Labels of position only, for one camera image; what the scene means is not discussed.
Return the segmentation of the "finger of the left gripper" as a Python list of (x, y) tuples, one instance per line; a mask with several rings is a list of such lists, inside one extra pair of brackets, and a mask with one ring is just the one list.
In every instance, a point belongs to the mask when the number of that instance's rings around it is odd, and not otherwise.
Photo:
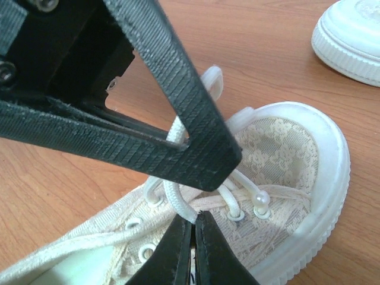
[(92, 123), (1, 102), (1, 136), (115, 164), (161, 178), (190, 167), (184, 151)]
[(151, 140), (133, 169), (211, 192), (242, 153), (158, 1), (105, 1), (189, 135), (187, 143)]

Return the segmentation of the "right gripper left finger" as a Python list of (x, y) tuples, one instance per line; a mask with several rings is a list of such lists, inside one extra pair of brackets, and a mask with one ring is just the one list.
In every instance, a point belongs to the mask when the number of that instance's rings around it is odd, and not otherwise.
[(190, 284), (193, 224), (176, 215), (152, 256), (127, 285)]

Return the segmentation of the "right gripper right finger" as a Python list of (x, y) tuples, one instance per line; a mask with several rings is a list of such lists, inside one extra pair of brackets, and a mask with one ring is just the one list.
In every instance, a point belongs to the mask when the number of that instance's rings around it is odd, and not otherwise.
[(209, 211), (195, 223), (195, 275), (197, 284), (258, 284), (240, 263)]

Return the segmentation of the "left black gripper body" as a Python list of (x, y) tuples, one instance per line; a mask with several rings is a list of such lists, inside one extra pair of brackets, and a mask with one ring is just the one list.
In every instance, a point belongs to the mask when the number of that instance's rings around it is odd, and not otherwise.
[(2, 1), (1, 59), (13, 75), (1, 84), (1, 99), (49, 96), (102, 106), (133, 50), (103, 1), (59, 1), (50, 12), (27, 1)]

